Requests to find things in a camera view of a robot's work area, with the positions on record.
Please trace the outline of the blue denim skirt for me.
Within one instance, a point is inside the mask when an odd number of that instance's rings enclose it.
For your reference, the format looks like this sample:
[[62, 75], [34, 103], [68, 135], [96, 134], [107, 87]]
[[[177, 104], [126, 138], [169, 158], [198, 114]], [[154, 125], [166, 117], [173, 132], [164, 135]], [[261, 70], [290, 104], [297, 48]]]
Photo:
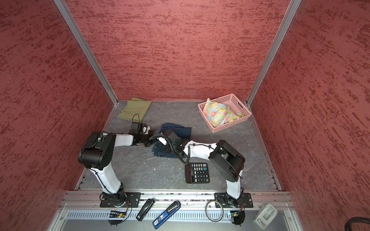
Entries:
[[[181, 139], [190, 139], [191, 127], [184, 127], [182, 125], [177, 125], [173, 123], [164, 123], [157, 133], [164, 133], [167, 130], [172, 130]], [[165, 157], [165, 158], [176, 158], [170, 148], [167, 148], [163, 143], [157, 141], [152, 148], [153, 155], [155, 157]]]

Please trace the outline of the olive green skirt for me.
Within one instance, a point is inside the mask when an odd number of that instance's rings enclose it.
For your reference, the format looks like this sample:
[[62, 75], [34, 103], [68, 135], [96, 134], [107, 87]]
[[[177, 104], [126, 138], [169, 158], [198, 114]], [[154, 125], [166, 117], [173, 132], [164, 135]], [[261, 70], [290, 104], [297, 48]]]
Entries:
[[142, 122], [151, 104], [152, 101], [133, 97], [127, 101], [126, 106], [119, 113], [118, 118], [133, 122]]

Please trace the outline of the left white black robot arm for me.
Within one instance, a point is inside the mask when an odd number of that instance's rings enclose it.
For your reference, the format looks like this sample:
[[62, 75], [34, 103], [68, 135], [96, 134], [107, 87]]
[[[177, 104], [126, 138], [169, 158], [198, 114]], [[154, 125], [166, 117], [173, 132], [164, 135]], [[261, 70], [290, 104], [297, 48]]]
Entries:
[[129, 134], [93, 132], [80, 150], [78, 162], [95, 175], [102, 187], [100, 196], [101, 207], [122, 208], [129, 205], [129, 199], [124, 191], [123, 183], [114, 173], [111, 161], [114, 149], [122, 146], [151, 145], [149, 138], [152, 131]]

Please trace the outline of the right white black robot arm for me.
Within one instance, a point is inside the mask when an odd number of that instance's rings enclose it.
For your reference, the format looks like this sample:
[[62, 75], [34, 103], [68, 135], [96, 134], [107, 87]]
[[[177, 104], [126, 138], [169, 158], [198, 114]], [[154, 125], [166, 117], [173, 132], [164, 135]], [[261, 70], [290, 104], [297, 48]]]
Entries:
[[160, 133], [152, 137], [164, 145], [166, 151], [172, 153], [190, 171], [190, 179], [194, 183], [205, 183], [196, 176], [197, 172], [203, 172], [207, 166], [202, 163], [190, 163], [190, 159], [200, 158], [209, 160], [226, 180], [225, 202], [232, 208], [242, 206], [242, 172], [245, 158], [232, 145], [225, 140], [217, 143], [199, 143], [188, 139], [181, 139], [172, 130]]

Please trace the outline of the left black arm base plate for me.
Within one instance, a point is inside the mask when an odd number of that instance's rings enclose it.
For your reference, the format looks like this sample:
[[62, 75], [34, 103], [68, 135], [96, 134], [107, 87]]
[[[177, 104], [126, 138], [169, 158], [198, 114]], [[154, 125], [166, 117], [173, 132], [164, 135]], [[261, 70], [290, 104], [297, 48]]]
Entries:
[[100, 207], [101, 208], [126, 208], [128, 205], [127, 201], [129, 201], [130, 207], [138, 208], [140, 197], [141, 197], [141, 193], [137, 193], [137, 192], [126, 193], [126, 200], [124, 200], [124, 202], [122, 203], [119, 203], [101, 194], [100, 195], [100, 199], [101, 199]]

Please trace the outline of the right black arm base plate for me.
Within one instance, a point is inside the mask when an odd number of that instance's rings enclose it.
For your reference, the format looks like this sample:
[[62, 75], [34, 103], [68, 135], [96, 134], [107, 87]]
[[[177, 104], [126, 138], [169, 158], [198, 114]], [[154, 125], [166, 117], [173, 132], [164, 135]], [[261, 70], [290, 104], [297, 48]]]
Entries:
[[223, 208], [253, 208], [253, 201], [250, 193], [242, 193], [238, 199], [233, 198], [227, 193], [215, 193], [214, 199]]

